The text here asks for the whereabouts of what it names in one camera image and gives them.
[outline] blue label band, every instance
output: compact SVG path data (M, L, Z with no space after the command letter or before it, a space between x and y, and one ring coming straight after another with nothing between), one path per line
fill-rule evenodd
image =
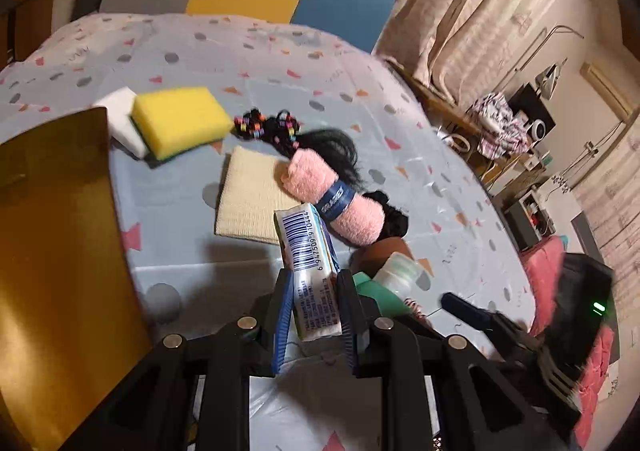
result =
M333 222L353 200L355 191L341 180L336 180L316 204L325 222Z

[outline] white sponge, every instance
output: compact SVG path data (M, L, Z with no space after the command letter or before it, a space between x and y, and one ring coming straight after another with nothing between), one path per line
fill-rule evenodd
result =
M144 158L148 153L148 149L129 118L135 98L136 94L125 86L97 100L93 106L103 106L107 108L107 118L111 136L126 147L133 155L138 158Z

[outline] table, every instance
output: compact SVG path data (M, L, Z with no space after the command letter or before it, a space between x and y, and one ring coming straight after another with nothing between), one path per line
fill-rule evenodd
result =
M230 115L286 108L305 128L340 127L358 148L366 187L385 191L409 216L405 241L427 276L412 294L434 328L492 351L484 335L440 309L444 291L530 326L526 274L484 189L380 60L303 26L237 16L91 15L2 71L0 142L123 86L136 93L206 86ZM279 247L213 233L225 159L240 142L227 136L155 168L119 147L111 151L127 258L156 338L212 333L273 287ZM275 154L262 142L244 145ZM354 248L336 240L335 249L348 266ZM259 436L252 449L322 449L334 433L350 449L376 449L370 420L379 405L362 406L377 389L350 377L335 341L301 344L293 332L290 339L286 373L252 381L252 434Z

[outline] clothes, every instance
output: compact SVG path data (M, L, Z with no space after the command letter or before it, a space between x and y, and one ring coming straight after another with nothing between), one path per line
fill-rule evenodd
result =
M478 153L495 160L508 153L524 153L529 149L527 131L513 111L502 92L478 98L467 110L471 120L482 129Z
M216 234L278 245L273 211L299 206L281 189L286 162L237 146L220 196Z

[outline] gold board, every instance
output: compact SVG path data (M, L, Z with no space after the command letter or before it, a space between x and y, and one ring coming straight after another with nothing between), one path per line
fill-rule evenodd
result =
M150 350L108 154L104 108L0 145L0 438L20 433L7 449L58 449Z

